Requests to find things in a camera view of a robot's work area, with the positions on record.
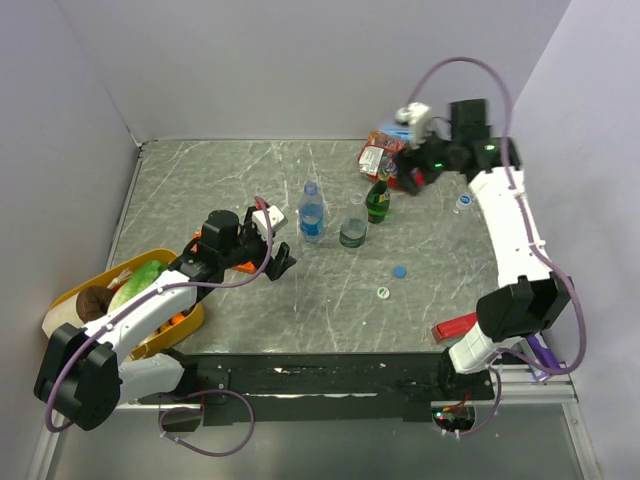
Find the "blue white bottle cap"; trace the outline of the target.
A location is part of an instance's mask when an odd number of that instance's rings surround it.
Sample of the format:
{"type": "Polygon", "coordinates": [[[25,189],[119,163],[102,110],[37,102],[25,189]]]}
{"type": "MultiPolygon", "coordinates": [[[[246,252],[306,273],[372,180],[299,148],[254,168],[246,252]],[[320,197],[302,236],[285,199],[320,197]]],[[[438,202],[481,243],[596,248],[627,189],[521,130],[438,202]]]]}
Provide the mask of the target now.
{"type": "Polygon", "coordinates": [[[460,195],[455,203],[455,209],[458,211],[462,211],[462,210],[466,210],[468,209],[473,203],[473,199],[471,196],[463,194],[460,195]]]}

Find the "blue label water bottle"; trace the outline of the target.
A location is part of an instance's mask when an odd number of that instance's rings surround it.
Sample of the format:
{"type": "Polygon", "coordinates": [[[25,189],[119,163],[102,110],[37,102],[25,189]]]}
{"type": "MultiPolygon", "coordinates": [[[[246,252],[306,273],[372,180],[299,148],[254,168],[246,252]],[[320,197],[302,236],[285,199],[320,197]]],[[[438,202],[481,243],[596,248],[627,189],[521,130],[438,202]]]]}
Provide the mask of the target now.
{"type": "Polygon", "coordinates": [[[298,225],[304,238],[309,242],[319,241],[324,232],[324,201],[313,181],[304,184],[298,205],[298,225]]]}

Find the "green label clear bottle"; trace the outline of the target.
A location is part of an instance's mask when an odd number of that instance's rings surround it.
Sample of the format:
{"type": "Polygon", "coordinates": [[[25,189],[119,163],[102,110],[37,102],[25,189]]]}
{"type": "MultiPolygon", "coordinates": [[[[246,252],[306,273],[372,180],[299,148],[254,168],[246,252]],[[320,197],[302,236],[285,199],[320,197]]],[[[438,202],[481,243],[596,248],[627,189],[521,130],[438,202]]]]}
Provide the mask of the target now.
{"type": "Polygon", "coordinates": [[[366,241],[368,229],[368,211],[365,197],[361,193],[353,193],[346,208],[339,232],[339,242],[345,248],[359,248],[366,241]]]}

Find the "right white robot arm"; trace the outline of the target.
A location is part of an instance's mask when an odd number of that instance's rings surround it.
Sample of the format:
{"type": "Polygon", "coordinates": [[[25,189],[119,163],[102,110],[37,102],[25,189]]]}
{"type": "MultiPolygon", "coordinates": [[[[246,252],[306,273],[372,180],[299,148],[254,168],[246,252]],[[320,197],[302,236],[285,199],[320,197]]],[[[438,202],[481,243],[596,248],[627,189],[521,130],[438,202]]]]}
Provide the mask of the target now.
{"type": "Polygon", "coordinates": [[[406,127],[407,143],[394,161],[400,186],[412,195],[419,191],[415,170],[426,183],[444,171],[463,175],[492,243],[498,287],[478,300],[475,325],[448,349],[449,366],[437,374],[439,391],[456,399],[471,388],[471,374],[549,329],[574,300],[575,289],[545,252],[509,132],[493,134],[483,99],[454,102],[450,113],[450,134],[443,139],[431,127],[429,106],[413,102],[400,108],[395,120],[406,127]]]}

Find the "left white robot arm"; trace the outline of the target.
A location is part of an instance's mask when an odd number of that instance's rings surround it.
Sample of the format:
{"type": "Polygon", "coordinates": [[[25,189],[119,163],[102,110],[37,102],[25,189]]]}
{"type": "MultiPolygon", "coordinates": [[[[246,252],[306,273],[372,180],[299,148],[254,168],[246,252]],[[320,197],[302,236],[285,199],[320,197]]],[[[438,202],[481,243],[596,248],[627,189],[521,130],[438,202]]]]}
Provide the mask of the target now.
{"type": "Polygon", "coordinates": [[[286,223],[277,206],[264,203],[249,207],[243,218],[214,210],[199,235],[141,293],[83,327],[56,328],[34,385],[35,397],[46,405],[47,429],[62,430],[53,422],[54,412],[89,431],[117,406],[140,397],[165,392],[177,402],[191,399],[198,377],[175,355],[132,360],[130,354],[171,317],[212,291],[229,288],[227,270],[252,263],[257,274],[280,278],[296,262],[287,243],[274,243],[286,223]]]}

